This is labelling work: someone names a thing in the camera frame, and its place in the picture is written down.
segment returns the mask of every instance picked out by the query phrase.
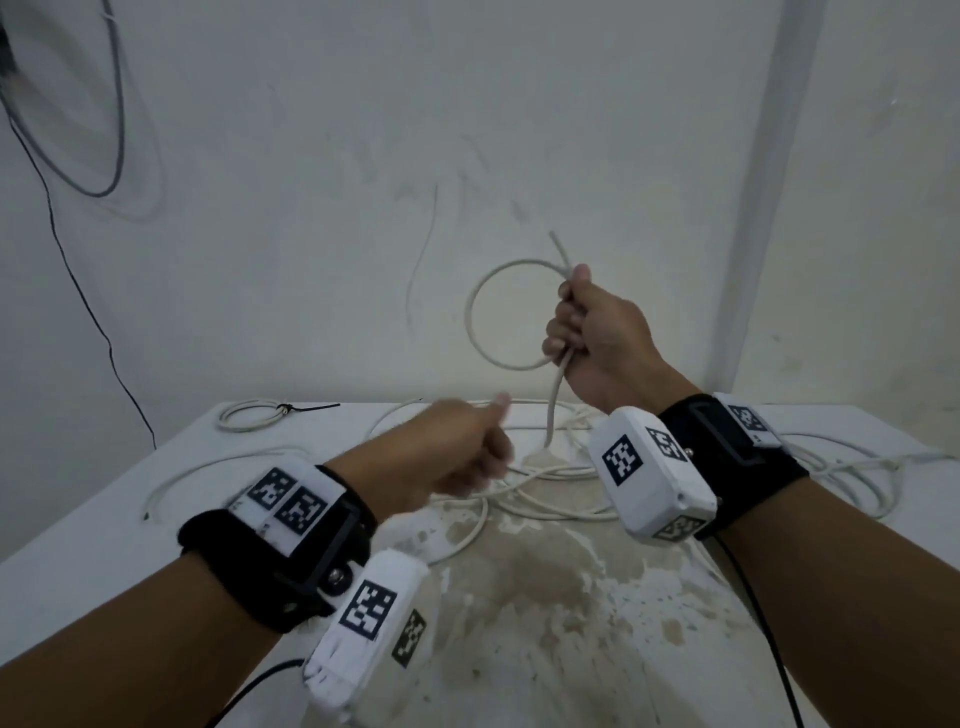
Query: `person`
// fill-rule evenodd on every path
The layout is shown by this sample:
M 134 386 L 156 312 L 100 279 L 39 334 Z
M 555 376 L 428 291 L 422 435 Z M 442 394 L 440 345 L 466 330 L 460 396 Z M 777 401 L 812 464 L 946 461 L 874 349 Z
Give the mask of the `person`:
M 699 391 L 660 356 L 639 308 L 592 283 L 587 266 L 559 293 L 542 348 L 558 359 L 574 348 L 566 377 L 583 401 L 656 414 Z M 382 522 L 505 474 L 508 406 L 438 401 L 326 465 Z M 806 477 L 723 538 L 831 726 L 960 725 L 960 573 Z M 278 639 L 187 553 L 0 669 L 3 722 L 203 726 Z

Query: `black wristband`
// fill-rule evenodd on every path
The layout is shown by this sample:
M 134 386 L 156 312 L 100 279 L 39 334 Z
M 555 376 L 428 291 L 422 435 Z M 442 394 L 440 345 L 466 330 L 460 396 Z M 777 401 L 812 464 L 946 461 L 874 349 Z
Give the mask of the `black wristband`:
M 206 511 L 183 525 L 183 553 L 196 551 L 244 610 L 270 629 L 286 633 L 310 617 L 329 617 L 334 607 L 321 592 L 339 595 L 352 583 L 348 562 L 365 565 L 377 522 L 343 478 L 322 473 L 346 492 L 328 515 L 284 556 L 227 509 Z
M 784 449 L 755 447 L 726 407 L 710 395 L 681 400 L 660 419 L 718 498 L 716 518 L 696 534 L 701 541 L 809 475 Z

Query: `table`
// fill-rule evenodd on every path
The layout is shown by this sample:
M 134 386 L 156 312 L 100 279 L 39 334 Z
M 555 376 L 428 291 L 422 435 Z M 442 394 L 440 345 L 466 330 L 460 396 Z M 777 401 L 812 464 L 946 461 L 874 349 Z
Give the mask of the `table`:
M 218 456 L 271 446 L 302 447 L 322 462 L 358 442 L 390 407 L 344 404 L 247 434 L 217 430 L 222 406 L 214 407 L 0 565 L 0 663 L 176 558 L 180 524 L 221 505 L 264 461 L 195 473 L 163 501 L 160 524 L 144 522 L 145 498 L 158 482 Z M 416 409 L 395 413 L 384 426 Z M 759 411 L 782 431 L 819 431 L 890 455 L 924 449 L 855 407 Z M 544 417 L 542 405 L 516 405 L 508 424 L 542 426 Z M 511 434 L 519 457 L 539 448 L 541 431 Z M 839 446 L 813 447 L 851 457 Z M 902 505 L 888 520 L 954 566 L 958 475 L 954 461 L 913 467 Z M 598 484 L 537 487 L 539 495 L 575 506 L 601 494 Z M 396 517 L 381 527 L 374 547 L 432 558 L 463 537 L 478 510 L 434 506 Z M 640 546 L 616 522 L 529 522 L 492 509 L 477 542 L 434 569 L 444 590 L 435 655 L 392 726 L 792 725 L 766 642 L 693 544 Z M 307 654 L 323 629 L 317 621 L 288 635 L 261 668 Z M 798 699 L 807 725 L 824 725 Z M 223 725 L 321 723 L 291 672 L 252 693 Z

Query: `forearm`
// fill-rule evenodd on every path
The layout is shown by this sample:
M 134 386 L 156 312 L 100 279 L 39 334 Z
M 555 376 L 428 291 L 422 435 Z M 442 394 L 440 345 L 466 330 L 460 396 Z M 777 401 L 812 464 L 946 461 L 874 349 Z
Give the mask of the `forearm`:
M 279 637 L 187 554 L 4 666 L 4 724 L 203 726 Z
M 721 538 L 831 726 L 957 724 L 960 572 L 808 478 Z

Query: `white wall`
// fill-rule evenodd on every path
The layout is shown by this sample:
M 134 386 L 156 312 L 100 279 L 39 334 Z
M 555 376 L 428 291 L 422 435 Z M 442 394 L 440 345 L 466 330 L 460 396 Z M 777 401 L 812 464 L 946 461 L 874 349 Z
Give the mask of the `white wall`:
M 37 127 L 94 183 L 109 163 L 96 3 L 32 6 L 92 63 L 58 60 L 11 3 L 24 66 L 94 132 L 58 132 L 42 113 Z M 55 203 L 160 440 L 250 396 L 542 396 L 548 372 L 511 375 L 476 355 L 462 307 L 493 265 L 554 257 L 550 229 L 702 377 L 778 12 L 758 0 L 121 4 L 136 86 L 123 216 L 59 184 Z M 148 440 L 6 132 L 0 221 L 3 555 Z M 557 282 L 513 280 L 477 315 L 481 336 L 523 361 L 539 353 Z
M 830 3 L 736 390 L 960 454 L 960 5 Z

